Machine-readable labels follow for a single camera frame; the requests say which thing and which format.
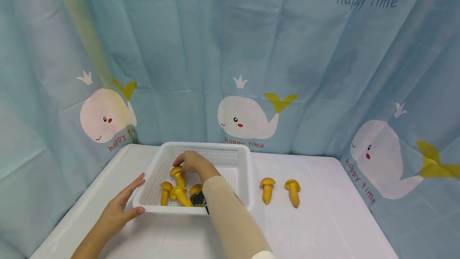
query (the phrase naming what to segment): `black object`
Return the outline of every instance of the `black object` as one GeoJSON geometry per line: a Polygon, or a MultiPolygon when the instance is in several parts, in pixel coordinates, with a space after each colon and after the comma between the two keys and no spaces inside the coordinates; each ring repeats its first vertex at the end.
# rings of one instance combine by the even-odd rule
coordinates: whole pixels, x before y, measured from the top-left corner
{"type": "Polygon", "coordinates": [[[204,198],[203,192],[200,191],[198,194],[194,194],[190,196],[190,201],[194,207],[205,207],[206,212],[209,215],[208,205],[206,205],[206,198],[204,198]]]}

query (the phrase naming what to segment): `crown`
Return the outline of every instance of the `crown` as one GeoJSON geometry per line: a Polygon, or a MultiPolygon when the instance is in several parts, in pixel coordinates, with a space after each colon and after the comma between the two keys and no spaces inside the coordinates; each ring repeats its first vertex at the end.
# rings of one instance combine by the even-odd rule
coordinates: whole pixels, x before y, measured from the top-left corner
{"type": "Polygon", "coordinates": [[[246,82],[248,80],[244,80],[243,81],[243,77],[240,75],[240,78],[236,79],[235,77],[233,77],[233,80],[235,80],[235,83],[236,83],[236,87],[237,88],[240,88],[240,89],[244,89],[244,85],[246,84],[246,82]]]}
{"type": "Polygon", "coordinates": [[[405,103],[403,103],[403,104],[401,104],[401,105],[400,105],[399,103],[396,103],[396,112],[395,112],[395,114],[394,114],[394,117],[398,118],[398,117],[401,116],[402,114],[407,113],[406,110],[403,110],[404,105],[405,105],[405,103]]]}
{"type": "Polygon", "coordinates": [[[85,82],[86,85],[93,83],[93,80],[91,79],[91,72],[87,74],[85,71],[83,71],[83,77],[77,77],[77,79],[85,82]]]}

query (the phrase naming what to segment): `yellow whale tail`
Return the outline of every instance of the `yellow whale tail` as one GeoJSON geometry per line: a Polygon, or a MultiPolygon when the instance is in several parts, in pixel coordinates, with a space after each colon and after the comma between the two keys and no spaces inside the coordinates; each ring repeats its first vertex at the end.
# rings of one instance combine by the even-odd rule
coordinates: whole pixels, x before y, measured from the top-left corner
{"type": "Polygon", "coordinates": [[[128,82],[126,84],[126,87],[123,87],[115,78],[112,78],[112,81],[115,83],[115,85],[120,89],[121,93],[125,96],[127,101],[130,101],[131,96],[133,95],[134,90],[137,87],[136,82],[128,82]]]}
{"type": "Polygon", "coordinates": [[[287,96],[283,101],[281,101],[281,99],[275,93],[266,93],[265,96],[270,102],[272,102],[277,114],[283,111],[284,108],[288,107],[288,105],[297,99],[297,95],[295,94],[287,96]]]}
{"type": "Polygon", "coordinates": [[[425,141],[417,141],[418,149],[423,155],[420,176],[423,178],[460,178],[460,165],[441,164],[438,150],[425,141]]]}

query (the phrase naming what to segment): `basket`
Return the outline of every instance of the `basket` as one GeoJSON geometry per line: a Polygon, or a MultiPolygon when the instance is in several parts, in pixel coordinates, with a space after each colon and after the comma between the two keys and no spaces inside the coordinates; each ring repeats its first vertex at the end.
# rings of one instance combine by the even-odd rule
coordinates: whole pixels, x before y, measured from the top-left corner
{"type": "MultiPolygon", "coordinates": [[[[204,207],[182,207],[178,201],[168,199],[167,206],[160,205],[163,181],[169,181],[176,186],[176,181],[169,176],[173,162],[184,151],[196,151],[208,159],[230,184],[248,211],[254,207],[254,178],[252,176],[252,161],[248,147],[244,145],[221,143],[186,143],[169,142],[161,145],[153,158],[146,181],[134,195],[133,207],[144,207],[146,212],[179,215],[207,215],[204,207]]],[[[201,183],[195,173],[186,175],[187,196],[190,198],[190,188],[201,183]]]]}

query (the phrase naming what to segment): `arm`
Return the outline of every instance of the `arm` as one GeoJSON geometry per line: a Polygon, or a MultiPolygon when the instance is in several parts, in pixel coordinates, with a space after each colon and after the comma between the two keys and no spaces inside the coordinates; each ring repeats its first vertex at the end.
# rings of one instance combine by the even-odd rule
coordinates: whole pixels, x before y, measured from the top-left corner
{"type": "Polygon", "coordinates": [[[83,239],[71,259],[97,259],[108,241],[130,220],[145,212],[142,207],[124,212],[128,199],[145,180],[141,174],[128,187],[112,199],[102,212],[99,220],[83,239]]]}
{"type": "Polygon", "coordinates": [[[196,172],[203,184],[212,224],[228,259],[275,259],[259,226],[214,165],[197,153],[185,153],[183,172],[196,172]]]}

